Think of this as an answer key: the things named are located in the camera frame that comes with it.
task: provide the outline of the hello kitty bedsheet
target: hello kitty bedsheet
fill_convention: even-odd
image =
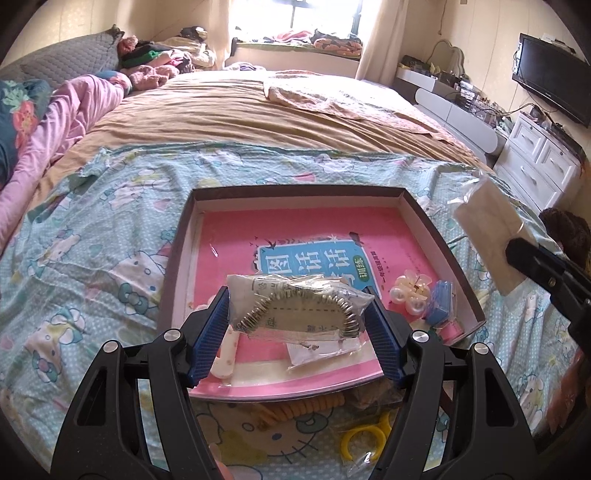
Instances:
[[[470,342],[493,350],[532,429],[574,355],[567,322],[538,293],[508,309],[452,219],[447,202],[475,169],[411,155],[347,155],[238,144],[170,144],[102,149],[30,211],[0,260],[0,407],[37,460],[49,468],[65,412],[100,346],[153,340],[171,242],[194,188],[270,183],[401,186],[446,239],[481,302],[487,324]],[[502,182],[501,189],[509,195]],[[537,239],[556,250],[540,221],[511,199]],[[165,466],[142,384],[152,461]],[[231,405],[194,402],[208,442],[237,480],[344,478],[331,425],[347,408],[296,418],[260,432]],[[443,451],[441,414],[429,466]],[[359,478],[367,478],[361,472]]]

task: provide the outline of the pile of clothes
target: pile of clothes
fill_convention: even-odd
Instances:
[[[124,38],[117,45],[121,73],[129,77],[133,90],[151,90],[169,79],[195,70],[209,70],[215,54],[205,43],[207,32],[200,27],[183,28],[178,37],[159,43]]]
[[[310,38],[310,41],[314,45],[314,48],[327,50],[345,57],[359,58],[363,51],[363,42],[357,35],[353,35],[352,33],[347,38],[340,38],[335,35],[322,33],[317,29]]]
[[[318,29],[314,30],[314,32],[309,30],[288,30],[272,37],[263,37],[262,40],[252,41],[255,43],[313,47],[351,58],[359,58],[363,50],[363,42],[357,35],[351,33],[345,37],[340,37],[336,34],[322,33]]]

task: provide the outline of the pink blanket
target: pink blanket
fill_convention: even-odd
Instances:
[[[61,85],[0,192],[0,253],[24,215],[45,170],[123,100],[124,90],[94,75]]]

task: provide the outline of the television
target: television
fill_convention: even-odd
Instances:
[[[521,34],[513,79],[575,122],[591,123],[591,66],[566,50]]]

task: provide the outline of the plastic bag with paper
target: plastic bag with paper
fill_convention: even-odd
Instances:
[[[491,274],[500,294],[511,303],[523,298],[534,283],[507,263],[505,249],[509,240],[536,241],[515,208],[488,175],[467,182],[461,197],[449,205],[474,249]]]

